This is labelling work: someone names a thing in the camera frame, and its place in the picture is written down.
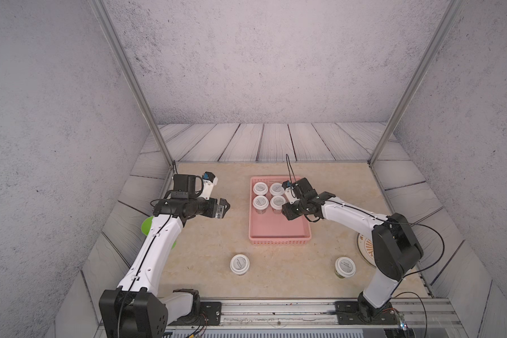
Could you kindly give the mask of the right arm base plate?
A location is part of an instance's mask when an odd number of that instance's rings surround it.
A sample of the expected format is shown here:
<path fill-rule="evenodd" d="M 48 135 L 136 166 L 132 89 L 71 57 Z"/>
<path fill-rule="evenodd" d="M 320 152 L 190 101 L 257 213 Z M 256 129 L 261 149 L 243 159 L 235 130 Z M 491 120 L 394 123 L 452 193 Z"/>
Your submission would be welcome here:
<path fill-rule="evenodd" d="M 339 325 L 398 325 L 400 319 L 390 302 L 373 308 L 367 301 L 336 301 L 335 313 Z"/>

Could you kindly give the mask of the pink perforated plastic basket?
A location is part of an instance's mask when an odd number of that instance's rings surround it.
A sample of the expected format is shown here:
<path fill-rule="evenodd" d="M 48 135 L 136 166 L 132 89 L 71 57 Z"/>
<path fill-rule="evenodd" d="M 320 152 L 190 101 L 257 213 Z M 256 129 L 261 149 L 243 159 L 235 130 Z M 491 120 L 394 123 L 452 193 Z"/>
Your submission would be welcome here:
<path fill-rule="evenodd" d="M 286 193 L 283 175 L 250 179 L 249 239 L 252 244 L 306 244 L 311 228 L 305 218 L 289 221 L 283 206 L 292 199 Z"/>

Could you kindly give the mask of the yogurt cup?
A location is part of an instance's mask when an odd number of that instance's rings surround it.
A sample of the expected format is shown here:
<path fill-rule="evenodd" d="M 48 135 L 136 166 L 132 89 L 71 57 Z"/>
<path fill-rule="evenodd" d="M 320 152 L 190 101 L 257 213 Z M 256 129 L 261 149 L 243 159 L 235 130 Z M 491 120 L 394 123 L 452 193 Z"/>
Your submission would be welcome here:
<path fill-rule="evenodd" d="M 275 197 L 275 196 L 282 196 L 284 194 L 284 192 L 285 192 L 285 189 L 284 189 L 284 187 L 282 186 L 281 183 L 273 183 L 270 186 L 269 192 L 270 192 L 270 194 L 273 197 Z"/>
<path fill-rule="evenodd" d="M 287 200 L 284 196 L 275 196 L 270 200 L 270 207 L 272 208 L 275 214 L 281 214 L 283 211 L 283 206 L 287 203 Z"/>
<path fill-rule="evenodd" d="M 269 192 L 269 187 L 265 182 L 257 182 L 252 190 L 256 196 L 265 196 Z"/>
<path fill-rule="evenodd" d="M 250 268 L 250 260 L 243 254 L 236 254 L 230 261 L 230 270 L 235 275 L 244 275 Z"/>
<path fill-rule="evenodd" d="M 356 274 L 356 264 L 349 257 L 339 257 L 335 261 L 335 274 L 338 278 L 351 278 Z"/>
<path fill-rule="evenodd" d="M 264 214 L 270 206 L 270 201 L 264 195 L 257 195 L 252 201 L 252 206 L 258 214 Z"/>

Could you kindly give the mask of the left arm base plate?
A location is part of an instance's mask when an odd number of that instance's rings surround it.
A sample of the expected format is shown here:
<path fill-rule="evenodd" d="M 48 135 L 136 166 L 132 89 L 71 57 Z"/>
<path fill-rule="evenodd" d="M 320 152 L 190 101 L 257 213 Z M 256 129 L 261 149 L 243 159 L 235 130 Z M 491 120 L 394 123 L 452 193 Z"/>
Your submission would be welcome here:
<path fill-rule="evenodd" d="M 222 303 L 202 301 L 199 310 L 193 315 L 186 315 L 172 322 L 171 326 L 219 326 L 221 323 Z"/>

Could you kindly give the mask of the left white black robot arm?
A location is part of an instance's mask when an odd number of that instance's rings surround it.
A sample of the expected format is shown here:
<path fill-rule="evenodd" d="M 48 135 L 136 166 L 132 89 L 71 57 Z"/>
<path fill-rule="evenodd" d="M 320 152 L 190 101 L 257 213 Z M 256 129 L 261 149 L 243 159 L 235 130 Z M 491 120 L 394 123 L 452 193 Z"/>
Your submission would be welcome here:
<path fill-rule="evenodd" d="M 197 290 L 178 289 L 158 298 L 163 268 L 186 222 L 198 215 L 221 219 L 230 209 L 225 199 L 211 196 L 218 178 L 175 174 L 173 188 L 154 200 L 153 216 L 139 253 L 114 290 L 105 290 L 99 300 L 107 337 L 164 337 L 167 325 L 178 320 L 201 323 L 201 301 Z"/>

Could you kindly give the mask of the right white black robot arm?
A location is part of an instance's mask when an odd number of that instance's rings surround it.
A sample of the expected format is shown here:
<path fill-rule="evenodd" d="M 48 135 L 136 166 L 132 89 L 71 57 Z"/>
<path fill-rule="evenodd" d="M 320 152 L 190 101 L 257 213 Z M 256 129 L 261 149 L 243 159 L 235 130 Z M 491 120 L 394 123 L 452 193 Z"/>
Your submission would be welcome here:
<path fill-rule="evenodd" d="M 401 214 L 376 214 L 332 193 L 317 193 L 305 177 L 294 183 L 287 180 L 283 187 L 285 194 L 291 197 L 291 201 L 283 205 L 287 220 L 312 215 L 317 221 L 326 219 L 345 225 L 372 242 L 376 272 L 357 302 L 358 317 L 365 323 L 373 322 L 389 308 L 392 294 L 423 257 L 423 248 L 411 224 Z"/>

